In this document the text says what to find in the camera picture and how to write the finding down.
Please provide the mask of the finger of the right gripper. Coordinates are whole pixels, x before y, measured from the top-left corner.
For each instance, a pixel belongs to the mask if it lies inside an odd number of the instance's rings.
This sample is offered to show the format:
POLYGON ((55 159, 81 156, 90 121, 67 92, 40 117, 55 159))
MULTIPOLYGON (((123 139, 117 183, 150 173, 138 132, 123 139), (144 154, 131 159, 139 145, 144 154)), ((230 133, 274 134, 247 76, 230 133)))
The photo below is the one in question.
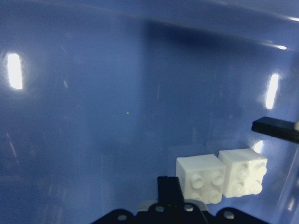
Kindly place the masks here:
POLYGON ((252 122, 251 130, 287 141, 299 141, 299 132, 291 121, 262 117, 252 122))

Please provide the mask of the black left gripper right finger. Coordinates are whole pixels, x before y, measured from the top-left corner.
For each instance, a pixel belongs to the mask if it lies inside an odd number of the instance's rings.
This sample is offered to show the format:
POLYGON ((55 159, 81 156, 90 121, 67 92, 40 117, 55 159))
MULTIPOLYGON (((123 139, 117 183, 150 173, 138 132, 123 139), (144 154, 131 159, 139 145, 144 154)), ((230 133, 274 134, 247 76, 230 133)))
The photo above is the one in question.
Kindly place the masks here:
POLYGON ((180 207, 184 204, 184 196, 178 177, 169 177, 169 204, 172 207, 180 207))

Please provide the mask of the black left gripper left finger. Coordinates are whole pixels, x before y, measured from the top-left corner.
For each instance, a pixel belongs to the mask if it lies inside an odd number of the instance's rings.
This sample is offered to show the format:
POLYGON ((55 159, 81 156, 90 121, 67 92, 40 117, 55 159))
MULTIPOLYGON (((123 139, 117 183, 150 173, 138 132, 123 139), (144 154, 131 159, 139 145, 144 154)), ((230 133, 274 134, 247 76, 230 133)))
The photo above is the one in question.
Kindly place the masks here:
POLYGON ((166 208, 169 206, 168 180, 168 176, 159 176, 157 178, 158 204, 166 208))

